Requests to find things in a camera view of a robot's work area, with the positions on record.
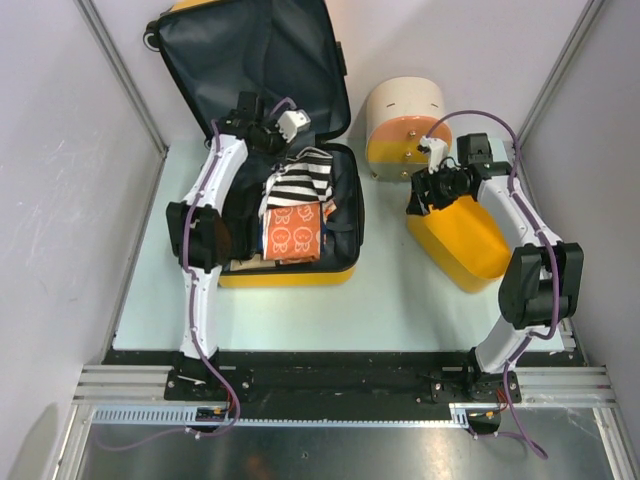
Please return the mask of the black white striped cloth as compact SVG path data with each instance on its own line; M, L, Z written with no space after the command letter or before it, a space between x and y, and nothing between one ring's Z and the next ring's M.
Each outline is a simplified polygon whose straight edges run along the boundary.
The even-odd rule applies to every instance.
M316 147L305 147L287 158L265 181L260 213L330 200L333 160L331 154Z

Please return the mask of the yellow plastic basket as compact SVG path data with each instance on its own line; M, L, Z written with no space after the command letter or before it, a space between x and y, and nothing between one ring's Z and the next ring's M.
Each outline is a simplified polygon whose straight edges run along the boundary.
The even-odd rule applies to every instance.
M467 293L484 290L506 272L511 250L489 212L469 196L426 216L409 215L407 227L434 263Z

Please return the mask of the black pouch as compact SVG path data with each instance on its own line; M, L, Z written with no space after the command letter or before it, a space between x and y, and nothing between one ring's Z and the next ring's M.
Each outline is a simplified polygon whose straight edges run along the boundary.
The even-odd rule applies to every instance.
M261 184L232 189L226 197L222 218L231 237L232 260L249 260L258 252L262 199Z

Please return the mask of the white round drawer cabinet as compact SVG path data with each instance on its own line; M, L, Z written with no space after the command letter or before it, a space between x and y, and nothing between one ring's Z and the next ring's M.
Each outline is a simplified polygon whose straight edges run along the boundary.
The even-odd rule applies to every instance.
M372 174L384 181L407 181L428 165L418 151L426 134L453 141L445 116L444 97L433 81L416 76L396 77L376 86L366 101L366 159Z

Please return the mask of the orange white packet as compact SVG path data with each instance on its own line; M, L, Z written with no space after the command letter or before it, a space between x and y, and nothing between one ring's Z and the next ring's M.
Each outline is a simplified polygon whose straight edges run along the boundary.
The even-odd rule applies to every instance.
M262 234L266 261L289 264L319 260L323 240L320 203L268 209Z

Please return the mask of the yellow Pikachu suitcase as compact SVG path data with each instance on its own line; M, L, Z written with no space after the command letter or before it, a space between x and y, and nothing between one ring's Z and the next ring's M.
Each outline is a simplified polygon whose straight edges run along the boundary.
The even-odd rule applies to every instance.
M266 120L292 99L311 118L305 146L333 158L337 209L325 251L311 263L249 270L225 266L225 288L336 285L353 274L364 239L364 200L353 151L337 143L351 122L346 64L322 1L184 1L143 36L160 53L206 137L213 122Z

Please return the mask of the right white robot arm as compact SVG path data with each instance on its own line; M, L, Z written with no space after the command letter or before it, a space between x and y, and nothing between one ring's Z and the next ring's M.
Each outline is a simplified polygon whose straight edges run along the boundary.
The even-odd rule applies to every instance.
M417 150L427 163L411 176L409 232L461 290L500 283L498 320L461 366L432 379L432 398L496 400L518 388L513 369L530 342L551 339L575 313L584 252L548 228L486 135L459 138L455 157L430 135Z

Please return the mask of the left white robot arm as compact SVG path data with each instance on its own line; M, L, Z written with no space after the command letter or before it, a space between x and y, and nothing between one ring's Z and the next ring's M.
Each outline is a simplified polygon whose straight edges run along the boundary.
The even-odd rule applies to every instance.
M166 207L170 247L180 266L185 292L184 330L178 380L197 398L214 397L221 376L214 370L219 348L211 307L221 274L234 260L258 251L258 208L265 175L253 160L274 165L297 129L265 112L264 100L243 91L226 115L210 123L209 153L182 200Z

